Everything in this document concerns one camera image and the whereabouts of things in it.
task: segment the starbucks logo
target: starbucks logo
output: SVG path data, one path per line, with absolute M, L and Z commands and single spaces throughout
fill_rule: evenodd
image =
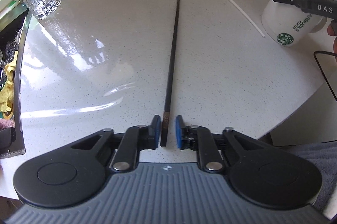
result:
M 281 33 L 277 36 L 277 41 L 281 45 L 291 45 L 294 41 L 294 38 L 288 33 Z

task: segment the white speckled countertop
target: white speckled countertop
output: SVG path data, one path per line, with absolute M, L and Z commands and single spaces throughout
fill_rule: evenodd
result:
M 1 196 L 17 197 L 12 177 L 24 161 L 163 112 L 176 0 L 62 1 L 53 18 L 30 23 L 21 73 L 26 154 L 0 161 Z M 268 0 L 235 1 L 263 30 Z M 323 83 L 312 56 L 318 49 L 332 49 L 325 30 L 283 48 L 227 0 L 181 0 L 168 145 L 140 160 L 196 160 L 176 148 L 176 115 L 213 133 L 232 126 L 263 136 Z

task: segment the silver screw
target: silver screw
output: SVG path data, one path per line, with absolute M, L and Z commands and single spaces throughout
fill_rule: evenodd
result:
M 225 127 L 226 132 L 232 132 L 234 130 L 233 127 Z
M 206 168 L 210 171 L 218 171 L 222 169 L 222 164 L 216 161 L 212 161 L 206 164 Z
M 130 168 L 130 164 L 124 161 L 120 161 L 116 162 L 112 167 L 117 171 L 125 171 Z

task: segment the gray gripper base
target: gray gripper base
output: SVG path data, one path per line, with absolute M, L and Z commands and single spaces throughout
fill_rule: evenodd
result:
M 48 210 L 24 205 L 7 224 L 323 224 L 310 205 L 273 211 L 235 194 L 221 175 L 202 172 L 196 163 L 139 163 L 130 173 L 113 175 L 87 202 Z

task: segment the white mug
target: white mug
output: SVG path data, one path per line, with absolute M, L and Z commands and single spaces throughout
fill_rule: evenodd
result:
M 321 30 L 326 17 L 304 13 L 293 5 L 269 0 L 262 14 L 262 25 L 272 39 L 280 45 L 296 44 L 308 33 Z

